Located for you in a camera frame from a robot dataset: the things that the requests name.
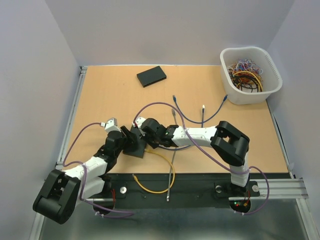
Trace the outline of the black network switch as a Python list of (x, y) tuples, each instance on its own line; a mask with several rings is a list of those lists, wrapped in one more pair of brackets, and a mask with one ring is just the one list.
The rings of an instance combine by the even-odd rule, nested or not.
[(167, 78), (167, 75), (160, 66), (156, 66), (146, 71), (137, 73), (136, 77), (142, 87), (145, 88), (152, 84), (165, 80)]
[(147, 143), (143, 139), (141, 139), (141, 133), (137, 128), (132, 126), (130, 128), (130, 133), (131, 136), (135, 135), (135, 141), (129, 144), (129, 146), (122, 152), (124, 155), (142, 159), (144, 157)]

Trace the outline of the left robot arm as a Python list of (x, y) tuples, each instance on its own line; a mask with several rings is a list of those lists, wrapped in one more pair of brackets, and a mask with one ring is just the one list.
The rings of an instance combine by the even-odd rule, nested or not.
[(125, 126), (97, 125), (107, 131), (105, 143), (86, 162), (73, 161), (73, 168), (64, 162), (65, 171), (54, 169), (48, 174), (32, 205), (36, 213), (64, 224), (79, 202), (95, 194), (106, 197), (111, 193), (111, 184), (103, 176), (116, 165), (122, 151), (137, 147), (138, 139)]

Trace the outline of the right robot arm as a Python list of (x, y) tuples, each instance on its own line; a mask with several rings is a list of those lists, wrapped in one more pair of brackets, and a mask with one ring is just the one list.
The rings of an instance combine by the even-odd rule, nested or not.
[(140, 131), (141, 138), (154, 149), (186, 146), (213, 148), (229, 165), (231, 192), (242, 195), (248, 190), (250, 139), (229, 122), (220, 121), (216, 126), (204, 128), (184, 128), (179, 125), (165, 127), (153, 118), (139, 117), (133, 126)]

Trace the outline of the white plastic bin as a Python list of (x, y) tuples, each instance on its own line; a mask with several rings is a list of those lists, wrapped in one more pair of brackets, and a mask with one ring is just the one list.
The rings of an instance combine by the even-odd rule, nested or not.
[(271, 56), (260, 47), (226, 48), (220, 62), (224, 90), (233, 104), (261, 103), (283, 85)]

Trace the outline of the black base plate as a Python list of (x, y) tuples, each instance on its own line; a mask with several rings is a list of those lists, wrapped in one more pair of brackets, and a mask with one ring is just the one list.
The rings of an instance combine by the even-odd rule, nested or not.
[(110, 173), (104, 177), (102, 192), (89, 200), (105, 208), (119, 210), (178, 208), (241, 208), (248, 198), (260, 196), (251, 180), (248, 190), (233, 189), (228, 173), (177, 173), (169, 191), (169, 174), (141, 173), (135, 181), (131, 173)]

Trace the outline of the aluminium rail frame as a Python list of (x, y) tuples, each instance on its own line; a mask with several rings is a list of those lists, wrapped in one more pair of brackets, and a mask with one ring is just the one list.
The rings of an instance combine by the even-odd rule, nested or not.
[[(87, 161), (107, 136), (97, 123), (116, 118), (130, 127), (135, 115), (154, 118), (168, 126), (180, 123), (173, 115), (177, 101), (196, 127), (204, 114), (207, 127), (228, 121), (250, 138), (250, 177), (258, 197), (248, 198), (241, 208), (148, 208), (131, 210), (133, 216), (112, 214), (104, 218), (88, 203), (78, 205), (65, 224), (45, 218), (33, 235), (39, 240), (317, 240), (319, 233), (309, 210), (309, 193), (302, 178), (288, 169), (283, 144), (266, 102), (237, 106), (224, 100), (220, 67), (214, 65), (165, 65), (166, 80), (142, 87), (137, 73), (146, 65), (89, 66), (80, 72), (68, 128), (57, 159), (63, 163)], [(173, 152), (148, 149), (143, 158), (121, 154), (109, 174), (227, 173), (225, 163), (213, 149), (207, 154), (196, 147)]]

